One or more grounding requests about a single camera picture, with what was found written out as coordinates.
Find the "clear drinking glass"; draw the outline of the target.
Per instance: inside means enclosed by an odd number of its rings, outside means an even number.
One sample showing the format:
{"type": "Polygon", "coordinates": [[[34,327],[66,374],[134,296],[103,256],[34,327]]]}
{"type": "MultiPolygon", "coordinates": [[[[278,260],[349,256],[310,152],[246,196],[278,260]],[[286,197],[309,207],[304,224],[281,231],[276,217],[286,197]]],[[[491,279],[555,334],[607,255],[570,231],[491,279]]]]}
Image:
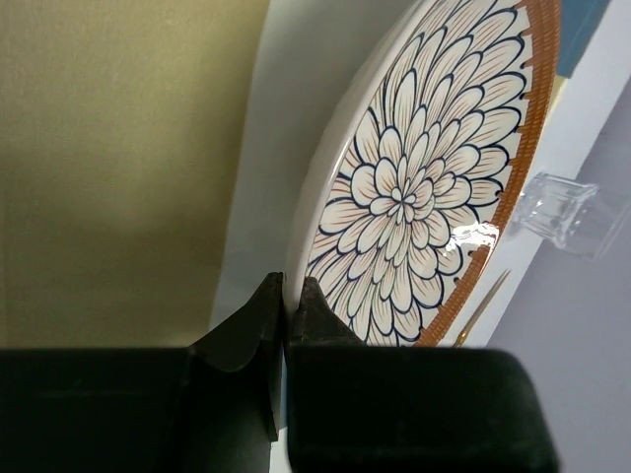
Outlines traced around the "clear drinking glass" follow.
{"type": "Polygon", "coordinates": [[[629,208],[627,196],[546,172],[521,192],[512,223],[585,260],[608,249],[629,208]]]}

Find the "floral ceramic plate orange rim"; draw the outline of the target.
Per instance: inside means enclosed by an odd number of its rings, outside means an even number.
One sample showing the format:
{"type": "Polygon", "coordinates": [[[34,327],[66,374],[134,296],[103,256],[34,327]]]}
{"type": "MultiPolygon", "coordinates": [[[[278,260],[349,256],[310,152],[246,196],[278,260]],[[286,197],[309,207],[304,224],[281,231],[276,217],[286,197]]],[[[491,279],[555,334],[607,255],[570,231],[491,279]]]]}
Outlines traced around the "floral ceramic plate orange rim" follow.
{"type": "Polygon", "coordinates": [[[283,300],[307,279],[370,345],[439,345],[528,174],[560,44],[556,1],[417,1],[327,124],[294,217],[283,300]]]}

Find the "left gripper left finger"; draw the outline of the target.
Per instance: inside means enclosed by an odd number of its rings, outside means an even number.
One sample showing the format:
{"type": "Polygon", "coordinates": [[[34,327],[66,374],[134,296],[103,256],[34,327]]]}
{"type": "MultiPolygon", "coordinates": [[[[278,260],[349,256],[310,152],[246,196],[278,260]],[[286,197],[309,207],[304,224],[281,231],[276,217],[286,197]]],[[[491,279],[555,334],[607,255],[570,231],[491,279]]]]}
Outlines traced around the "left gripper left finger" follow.
{"type": "Polygon", "coordinates": [[[265,472],[280,420],[281,287],[177,348],[5,349],[5,472],[265,472]]]}

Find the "gold knife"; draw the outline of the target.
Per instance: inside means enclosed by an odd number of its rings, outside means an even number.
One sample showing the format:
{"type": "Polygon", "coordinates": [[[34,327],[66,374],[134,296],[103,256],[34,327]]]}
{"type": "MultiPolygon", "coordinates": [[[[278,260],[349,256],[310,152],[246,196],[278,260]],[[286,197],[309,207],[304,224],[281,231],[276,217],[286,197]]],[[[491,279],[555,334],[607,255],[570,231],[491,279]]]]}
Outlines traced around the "gold knife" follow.
{"type": "Polygon", "coordinates": [[[475,324],[477,323],[479,318],[484,313],[486,307],[492,302],[492,300],[494,299],[495,295],[502,288],[502,286],[504,285],[506,279],[509,277],[510,274],[511,274],[511,270],[510,269],[506,269],[500,275],[500,277],[495,281],[495,283],[490,288],[488,293],[484,296],[484,298],[482,299],[480,304],[474,310],[473,314],[470,316],[470,318],[468,319],[466,324],[462,327],[462,329],[458,333],[455,341],[452,344],[453,348],[459,348],[459,347],[462,347],[464,345],[464,343],[467,340],[471,330],[474,328],[475,324]]]}

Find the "blue beige white cloth napkin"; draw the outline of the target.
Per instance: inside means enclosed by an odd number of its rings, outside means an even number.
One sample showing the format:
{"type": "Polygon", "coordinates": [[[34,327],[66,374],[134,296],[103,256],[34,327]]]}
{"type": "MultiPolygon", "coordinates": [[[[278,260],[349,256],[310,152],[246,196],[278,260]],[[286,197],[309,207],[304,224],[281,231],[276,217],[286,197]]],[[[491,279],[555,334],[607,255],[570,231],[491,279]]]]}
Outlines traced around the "blue beige white cloth napkin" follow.
{"type": "Polygon", "coordinates": [[[264,1],[1,5],[1,344],[209,328],[264,1]]]}

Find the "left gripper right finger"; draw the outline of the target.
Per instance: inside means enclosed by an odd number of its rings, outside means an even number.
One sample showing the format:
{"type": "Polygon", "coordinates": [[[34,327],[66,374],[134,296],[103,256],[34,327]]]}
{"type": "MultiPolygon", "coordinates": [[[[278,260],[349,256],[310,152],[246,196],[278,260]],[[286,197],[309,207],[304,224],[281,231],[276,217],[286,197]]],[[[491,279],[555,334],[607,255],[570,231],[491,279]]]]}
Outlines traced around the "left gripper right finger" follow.
{"type": "Polygon", "coordinates": [[[534,385],[509,353],[366,345],[310,278],[285,356],[296,472],[560,468],[534,385]]]}

